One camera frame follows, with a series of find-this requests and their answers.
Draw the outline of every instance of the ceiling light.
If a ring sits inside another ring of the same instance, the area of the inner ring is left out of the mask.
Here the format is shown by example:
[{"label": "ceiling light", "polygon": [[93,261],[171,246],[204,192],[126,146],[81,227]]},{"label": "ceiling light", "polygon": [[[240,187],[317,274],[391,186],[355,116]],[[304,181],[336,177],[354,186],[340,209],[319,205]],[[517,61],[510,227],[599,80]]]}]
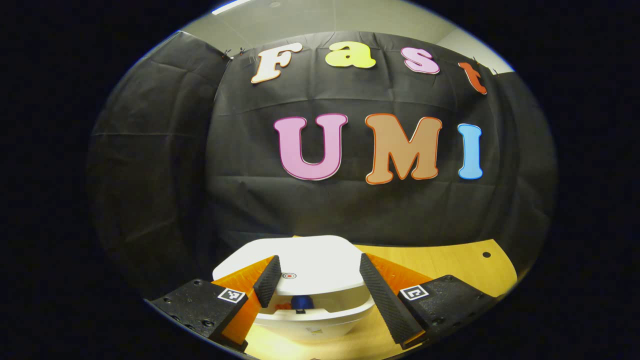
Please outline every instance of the ceiling light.
[{"label": "ceiling light", "polygon": [[226,4],[224,6],[221,6],[221,7],[217,8],[217,9],[213,10],[211,13],[213,15],[217,15],[217,14],[219,14],[221,12],[225,12],[225,11],[231,9],[231,8],[235,8],[236,6],[238,6],[240,4],[244,4],[244,3],[248,2],[248,1],[249,0],[235,0],[235,1],[232,1],[231,3],[229,3],[229,4]]}]

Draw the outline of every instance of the orange letter m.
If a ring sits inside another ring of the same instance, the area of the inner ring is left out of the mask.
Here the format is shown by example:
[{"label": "orange letter m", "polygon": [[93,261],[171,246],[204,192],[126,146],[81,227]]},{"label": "orange letter m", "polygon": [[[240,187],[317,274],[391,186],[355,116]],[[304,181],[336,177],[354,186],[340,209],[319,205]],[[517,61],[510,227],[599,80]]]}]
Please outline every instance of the orange letter m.
[{"label": "orange letter m", "polygon": [[365,124],[373,130],[374,154],[373,170],[367,175],[369,184],[385,184],[394,178],[389,171],[389,157],[396,166],[400,179],[405,179],[417,159],[417,165],[411,172],[416,180],[431,179],[438,175],[436,155],[438,152],[438,133],[442,122],[434,117],[423,117],[418,121],[411,140],[406,137],[400,121],[392,114],[373,114],[365,119]]}]

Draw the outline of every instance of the yellow letter a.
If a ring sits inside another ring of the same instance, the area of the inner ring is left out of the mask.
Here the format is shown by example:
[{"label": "yellow letter a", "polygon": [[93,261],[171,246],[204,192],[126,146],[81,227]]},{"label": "yellow letter a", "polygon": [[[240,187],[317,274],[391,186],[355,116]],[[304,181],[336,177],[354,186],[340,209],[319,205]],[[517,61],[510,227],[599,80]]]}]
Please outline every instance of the yellow letter a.
[{"label": "yellow letter a", "polygon": [[369,68],[376,64],[376,60],[371,58],[371,49],[361,42],[337,42],[331,44],[329,50],[331,52],[326,55],[324,60],[331,66],[347,67],[353,65]]}]

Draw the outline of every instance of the pink letter u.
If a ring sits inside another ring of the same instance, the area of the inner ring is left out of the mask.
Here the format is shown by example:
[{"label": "pink letter u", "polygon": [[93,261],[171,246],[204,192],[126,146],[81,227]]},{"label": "pink letter u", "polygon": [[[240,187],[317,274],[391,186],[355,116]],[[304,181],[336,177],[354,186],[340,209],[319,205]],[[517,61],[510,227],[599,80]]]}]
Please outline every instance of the pink letter u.
[{"label": "pink letter u", "polygon": [[293,177],[302,180],[323,180],[334,175],[342,160],[342,126],[347,123],[343,114],[324,114],[316,124],[324,130],[324,158],[319,163],[307,163],[302,158],[302,129],[307,126],[303,117],[277,120],[273,127],[280,135],[282,167]]}]

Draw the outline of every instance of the blue letter i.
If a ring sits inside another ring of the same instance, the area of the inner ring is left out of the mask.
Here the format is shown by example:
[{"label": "blue letter i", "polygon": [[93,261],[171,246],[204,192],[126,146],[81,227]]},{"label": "blue letter i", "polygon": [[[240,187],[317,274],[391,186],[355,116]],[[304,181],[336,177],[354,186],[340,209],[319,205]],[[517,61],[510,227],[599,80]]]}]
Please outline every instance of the blue letter i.
[{"label": "blue letter i", "polygon": [[475,180],[482,177],[480,168],[480,135],[482,130],[469,124],[458,125],[458,132],[462,134],[465,147],[465,159],[458,175],[467,180]]}]

